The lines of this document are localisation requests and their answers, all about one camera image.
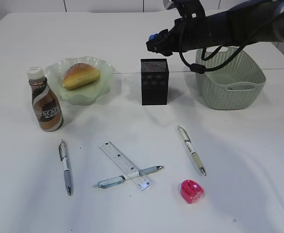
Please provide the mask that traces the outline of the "blue black right robot arm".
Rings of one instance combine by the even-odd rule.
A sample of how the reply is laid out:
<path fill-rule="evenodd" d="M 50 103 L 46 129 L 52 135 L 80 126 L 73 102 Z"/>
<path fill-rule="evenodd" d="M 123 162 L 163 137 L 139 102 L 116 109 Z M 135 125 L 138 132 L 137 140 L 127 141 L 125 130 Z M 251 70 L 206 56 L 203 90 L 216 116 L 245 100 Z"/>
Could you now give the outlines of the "blue black right robot arm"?
<path fill-rule="evenodd" d="M 192 72 L 203 74 L 228 65 L 247 45 L 284 42 L 284 0 L 249 0 L 231 9 L 206 16 L 198 0 L 165 0 L 166 9 L 176 8 L 180 18 L 174 27 L 153 34 L 146 42 L 148 51 L 171 56 L 177 52 Z M 205 67 L 190 64 L 183 54 L 201 49 L 201 59 L 212 59 L 222 47 L 237 50 L 222 64 Z"/>

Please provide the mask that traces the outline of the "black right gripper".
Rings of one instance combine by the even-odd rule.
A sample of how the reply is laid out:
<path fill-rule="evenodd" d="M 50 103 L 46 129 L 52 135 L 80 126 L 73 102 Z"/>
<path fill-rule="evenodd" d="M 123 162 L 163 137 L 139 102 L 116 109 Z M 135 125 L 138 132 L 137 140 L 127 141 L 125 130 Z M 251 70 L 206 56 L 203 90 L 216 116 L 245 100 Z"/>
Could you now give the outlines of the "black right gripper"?
<path fill-rule="evenodd" d="M 226 17 L 193 18 L 156 34 L 157 37 L 146 42 L 146 47 L 149 52 L 163 56 L 171 56 L 179 47 L 185 52 L 232 43 Z"/>

